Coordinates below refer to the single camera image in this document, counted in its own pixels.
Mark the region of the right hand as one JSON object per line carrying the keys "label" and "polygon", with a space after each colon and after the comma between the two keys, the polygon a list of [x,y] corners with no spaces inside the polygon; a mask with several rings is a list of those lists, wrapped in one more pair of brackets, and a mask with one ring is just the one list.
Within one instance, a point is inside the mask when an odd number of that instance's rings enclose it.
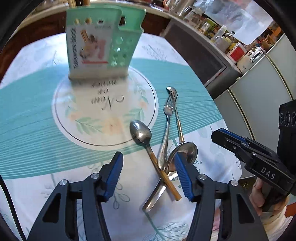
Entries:
{"label": "right hand", "polygon": [[[255,208],[259,216],[261,216],[261,213],[262,213],[261,207],[265,202],[265,198],[261,191],[263,184],[264,182],[260,178],[256,178],[256,182],[254,183],[252,187],[252,192],[249,196],[249,200],[252,203],[253,207]],[[280,213],[286,207],[287,203],[288,203],[288,197],[286,197],[285,199],[275,204],[273,208],[273,215],[277,215],[278,213]]]}

